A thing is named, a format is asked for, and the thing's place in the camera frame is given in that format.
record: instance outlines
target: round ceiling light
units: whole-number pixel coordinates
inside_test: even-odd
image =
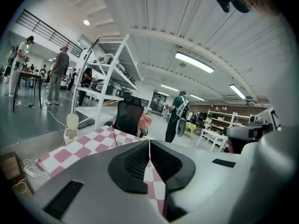
[[[89,22],[88,20],[84,20],[83,23],[84,23],[85,25],[87,25],[87,26],[90,25],[90,22]]]

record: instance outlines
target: gray shirt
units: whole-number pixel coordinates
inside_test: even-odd
[[[53,73],[59,76],[63,76],[65,68],[69,67],[70,57],[68,56],[68,54],[60,52],[56,57],[56,62],[57,67],[55,71],[53,71]]]

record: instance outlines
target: green shirt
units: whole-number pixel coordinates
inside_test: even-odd
[[[174,122],[176,119],[178,119],[177,116],[177,108],[183,103],[183,99],[180,96],[177,96],[174,98],[172,105],[174,105],[176,108],[171,111],[171,116],[169,118],[169,123]]]

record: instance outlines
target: yellow tablecloth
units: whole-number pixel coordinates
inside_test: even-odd
[[[191,132],[193,133],[194,130],[196,130],[196,125],[195,124],[192,124],[192,123],[189,123],[187,122],[186,123],[186,129],[189,128],[191,130]]]

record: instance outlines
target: black office chair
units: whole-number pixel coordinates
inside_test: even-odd
[[[114,128],[137,136],[138,123],[143,111],[144,107],[141,105],[141,100],[139,98],[134,96],[124,98],[123,101],[118,102]],[[105,125],[110,126],[111,122],[109,121]],[[146,130],[140,129],[140,131],[140,138],[144,135],[147,135]]]

